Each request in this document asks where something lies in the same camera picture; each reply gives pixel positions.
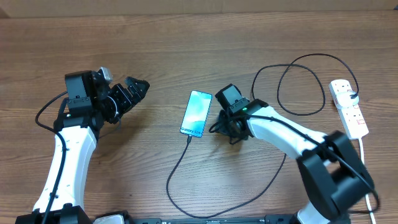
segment black cable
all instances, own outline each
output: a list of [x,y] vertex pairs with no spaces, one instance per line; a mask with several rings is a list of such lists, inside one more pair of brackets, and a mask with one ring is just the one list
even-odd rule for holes
[[42,224],[45,224],[45,222],[47,221],[48,216],[49,216],[49,212],[50,212],[50,210],[51,210],[51,206],[52,206],[52,204],[53,204],[53,202],[54,202],[54,199],[55,199],[55,197],[56,197],[56,194],[57,194],[58,185],[59,185],[60,180],[61,180],[62,170],[63,170],[63,167],[64,167],[64,165],[65,165],[65,159],[66,159],[66,156],[67,156],[67,144],[66,144],[64,138],[62,137],[62,135],[61,135],[59,132],[57,132],[57,131],[54,130],[53,128],[50,128],[50,127],[48,127],[48,126],[46,126],[46,125],[40,123],[40,122],[39,122],[39,116],[43,113],[43,111],[44,111],[50,104],[52,104],[55,100],[57,100],[58,98],[60,98],[61,96],[65,95],[65,94],[67,94],[67,93],[68,93],[67,91],[64,91],[63,93],[61,93],[61,94],[59,94],[58,96],[56,96],[54,99],[50,100],[50,101],[49,101],[46,105],[44,105],[43,108],[37,113],[36,118],[35,118],[35,122],[36,122],[37,125],[39,125],[40,127],[45,128],[45,129],[47,129],[47,130],[49,130],[49,131],[55,133],[55,134],[58,136],[58,138],[60,138],[60,140],[61,140],[61,142],[62,142],[62,158],[61,158],[61,164],[60,164],[60,168],[59,168],[59,170],[58,170],[57,178],[55,179],[54,187],[53,187],[53,189],[52,189],[52,192],[50,193],[50,200],[49,200],[49,203],[48,203],[48,205],[47,205],[47,208],[45,209],[45,213],[44,213],[44,217],[43,217],[43,220],[42,220]]
[[121,128],[122,128],[122,119],[120,119],[120,118],[118,118],[118,119],[119,119],[119,121],[118,121],[118,123],[119,123],[118,126],[117,126],[116,128],[114,128],[112,131],[110,131],[110,132],[108,132],[108,133],[106,133],[106,134],[104,134],[104,135],[98,137],[98,139],[101,139],[101,138],[103,138],[103,137],[105,137],[105,136],[107,136],[107,135],[109,135],[109,134],[111,134],[111,133],[113,133],[113,132],[115,132],[115,131],[121,129]]
[[[320,112],[320,111],[325,107],[326,96],[325,96],[325,91],[324,91],[324,89],[323,89],[323,87],[322,87],[322,84],[321,84],[319,78],[317,77],[317,75],[315,74],[315,72],[313,72],[311,69],[309,69],[309,68],[307,68],[307,67],[305,67],[305,66],[303,66],[303,65],[294,64],[294,62],[296,62],[298,59],[304,58],[304,57],[308,57],[308,56],[327,56],[327,57],[334,58],[334,59],[336,59],[337,61],[341,62],[341,63],[348,69],[348,71],[350,72],[350,74],[353,76],[354,81],[355,81],[355,84],[356,84],[356,89],[357,89],[357,90],[356,90],[356,93],[353,94],[353,95],[351,95],[351,98],[353,99],[353,98],[355,98],[355,97],[358,96],[358,93],[359,93],[358,81],[356,80],[356,77],[355,77],[353,71],[349,68],[349,66],[348,66],[344,61],[342,61],[342,59],[340,59],[340,58],[338,58],[338,57],[335,57],[335,56],[333,56],[333,55],[330,55],[330,54],[307,54],[307,55],[303,55],[303,56],[301,56],[301,57],[296,58],[296,59],[295,59],[292,63],[290,63],[290,64],[268,65],[268,66],[262,67],[262,68],[256,73],[256,76],[254,77],[254,80],[253,80],[253,83],[252,83],[252,86],[251,86],[251,93],[252,93],[253,99],[256,99],[256,98],[254,97],[254,83],[256,82],[257,76],[260,74],[260,72],[263,71],[263,70],[266,69],[266,68],[271,68],[271,67],[283,67],[283,66],[286,66],[287,68],[285,69],[284,73],[283,73],[282,76],[280,77],[279,84],[278,84],[278,89],[277,89],[277,97],[276,97],[276,98],[277,98],[277,101],[278,101],[279,106],[280,106],[283,110],[285,110],[286,112],[288,112],[288,113],[290,113],[290,114],[297,115],[297,116],[308,116],[308,115],[313,115],[313,114],[316,114],[316,113]],[[280,85],[282,84],[282,80],[283,80],[283,78],[285,77],[285,74],[287,73],[287,71],[289,70],[290,67],[305,68],[305,69],[307,69],[308,71],[310,71],[310,72],[312,73],[312,75],[317,79],[317,82],[318,82],[318,84],[319,84],[319,86],[320,86],[320,88],[321,88],[322,97],[323,97],[323,103],[322,103],[322,106],[321,106],[320,109],[318,109],[318,110],[316,110],[316,111],[314,111],[314,112],[311,112],[311,113],[296,113],[296,112],[293,112],[293,111],[288,110],[288,109],[282,104],[282,102],[280,102],[280,99],[279,99]]]
[[254,198],[248,200],[247,202],[244,202],[244,203],[242,203],[242,204],[240,204],[240,205],[237,205],[237,206],[235,206],[235,207],[226,209],[226,210],[224,210],[224,211],[222,211],[222,212],[218,212],[218,213],[216,213],[216,214],[214,214],[214,215],[208,215],[208,216],[203,216],[203,217],[201,217],[201,216],[196,216],[196,215],[189,214],[188,212],[182,210],[182,208],[180,208],[180,207],[173,201],[173,199],[171,198],[170,193],[169,193],[169,182],[170,182],[170,179],[172,178],[172,176],[173,176],[175,170],[177,169],[178,165],[180,164],[181,160],[183,159],[183,157],[184,157],[184,155],[185,155],[185,153],[186,153],[186,151],[187,151],[187,149],[188,149],[188,146],[189,146],[189,144],[190,144],[190,142],[191,142],[191,139],[192,139],[192,136],[188,136],[188,139],[187,139],[187,146],[185,146],[185,149],[184,149],[184,151],[182,152],[182,155],[181,155],[180,159],[178,160],[177,164],[176,164],[175,167],[173,168],[173,171],[170,173],[169,178],[167,178],[167,182],[166,182],[166,193],[167,193],[167,196],[168,196],[168,198],[170,199],[171,203],[175,206],[175,208],[177,208],[177,209],[180,210],[182,213],[184,213],[184,214],[186,214],[186,215],[188,215],[188,216],[190,216],[190,217],[192,217],[192,218],[213,218],[213,217],[216,217],[216,216],[218,216],[218,215],[224,214],[224,213],[226,213],[226,212],[230,212],[230,211],[232,211],[232,210],[234,210],[234,209],[243,207],[243,206],[245,206],[245,205],[247,205],[247,204],[249,204],[249,203],[251,203],[251,202],[257,200],[257,199],[258,199],[259,197],[261,197],[261,196],[268,190],[268,188],[271,186],[271,184],[273,183],[273,181],[275,180],[275,178],[278,176],[278,173],[279,173],[279,171],[281,170],[281,168],[282,168],[282,166],[284,165],[285,160],[286,160],[286,154],[285,154],[285,156],[284,156],[284,158],[283,158],[283,160],[282,160],[282,163],[280,164],[280,166],[279,166],[279,168],[278,168],[278,171],[275,173],[275,175],[274,175],[274,177],[272,178],[272,180],[268,183],[267,187],[266,187],[259,195],[257,195],[257,196],[255,196]]
[[69,97],[66,97],[62,100],[60,109],[58,110],[58,115],[61,116],[63,112],[65,111],[65,108],[67,107]]
[[302,133],[301,131],[299,131],[298,129],[296,129],[295,127],[291,126],[290,124],[286,123],[285,121],[279,120],[277,118],[273,118],[273,117],[267,117],[267,116],[258,116],[258,115],[241,115],[241,116],[233,116],[230,117],[229,119],[226,119],[224,121],[218,121],[215,124],[213,124],[210,127],[209,131],[214,131],[212,130],[213,128],[217,127],[220,125],[220,123],[229,123],[231,121],[237,120],[237,119],[241,119],[241,118],[260,118],[260,119],[266,119],[269,121],[276,121],[280,124],[283,124],[284,126],[288,127],[289,129],[291,129],[292,131],[294,131],[295,133],[297,133],[299,136],[303,137],[304,139],[314,143],[315,145],[319,146],[321,149],[323,149],[327,154],[329,154],[331,157],[337,159],[341,164],[343,164],[347,169],[349,169],[359,180],[361,180],[366,187],[371,191],[371,193],[373,194],[375,200],[376,200],[376,208],[372,209],[371,211],[365,211],[365,210],[360,210],[360,211],[352,211],[349,210],[349,213],[358,213],[358,214],[369,214],[371,212],[375,213],[376,211],[379,210],[380,208],[380,199],[379,199],[379,194],[376,192],[376,190],[371,187],[371,184],[369,184],[363,177],[361,174],[359,174],[356,170],[354,170],[349,164],[346,163],[346,161],[344,161],[340,156],[336,155],[331,149],[327,149],[324,145],[320,144],[319,142],[317,142],[316,140],[312,139],[310,136]]

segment smartphone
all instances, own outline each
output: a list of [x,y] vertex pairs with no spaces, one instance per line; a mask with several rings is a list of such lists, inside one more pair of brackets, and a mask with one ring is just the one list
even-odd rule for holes
[[202,137],[212,95],[193,90],[188,100],[180,132],[197,138]]

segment wooden table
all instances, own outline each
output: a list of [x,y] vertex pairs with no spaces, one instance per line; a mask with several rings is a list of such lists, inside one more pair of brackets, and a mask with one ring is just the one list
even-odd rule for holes
[[[179,133],[191,90],[215,94],[229,83],[249,97],[263,66],[290,63],[303,54],[341,57],[360,86],[360,105],[370,133],[364,137],[367,167],[382,200],[378,223],[398,222],[398,13],[300,12],[190,16],[114,16],[0,20],[0,223],[28,214],[41,194],[52,161],[53,134],[34,117],[65,91],[64,74],[105,66],[114,83],[124,77],[150,83],[146,98],[123,117],[122,129],[98,143],[90,161],[85,211],[92,218],[127,209],[134,217],[186,218],[169,202],[165,182],[186,136]],[[326,90],[326,106],[312,116],[293,116],[276,102],[283,68],[257,79],[256,97],[283,116],[314,130],[343,130],[328,84],[353,79],[326,57],[299,61],[312,68]],[[322,95],[315,79],[291,69],[281,89],[285,106],[316,110]],[[57,102],[41,121],[52,124]],[[211,105],[206,129],[220,110]],[[107,124],[103,133],[114,126]],[[209,215],[257,195],[271,180],[283,153],[250,139],[230,146],[206,132],[194,139],[170,191],[186,211]],[[294,213],[307,202],[297,165],[288,159],[260,199],[225,217]],[[364,201],[355,208],[365,208]],[[353,216],[368,223],[367,215]]]

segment power strip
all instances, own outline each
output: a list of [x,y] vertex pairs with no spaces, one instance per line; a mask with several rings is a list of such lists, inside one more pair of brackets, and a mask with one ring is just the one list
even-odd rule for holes
[[329,89],[348,138],[359,139],[367,135],[369,130],[358,105],[359,97],[351,99],[354,92],[349,81],[334,80]]

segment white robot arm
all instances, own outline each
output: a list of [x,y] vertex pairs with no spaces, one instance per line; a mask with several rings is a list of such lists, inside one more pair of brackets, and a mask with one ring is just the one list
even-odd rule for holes
[[[262,139],[296,159],[310,202],[296,214],[295,223],[327,224],[347,217],[350,207],[374,192],[373,180],[345,134],[328,136],[304,128],[261,100],[250,102],[232,84],[216,98],[223,110],[210,132],[238,141]],[[326,167],[337,160],[341,167],[329,173]]]
[[[63,173],[58,185],[57,194],[50,211],[60,210],[64,205],[80,206],[84,209],[83,196],[85,191],[88,164],[91,155],[96,147],[96,138],[90,127],[81,128],[73,126],[63,128],[60,131],[67,144],[67,156]],[[62,159],[62,143],[58,136],[55,136],[55,152],[47,181],[44,185],[42,195],[33,207],[33,211],[39,209],[44,213],[49,204],[50,192],[57,178]]]

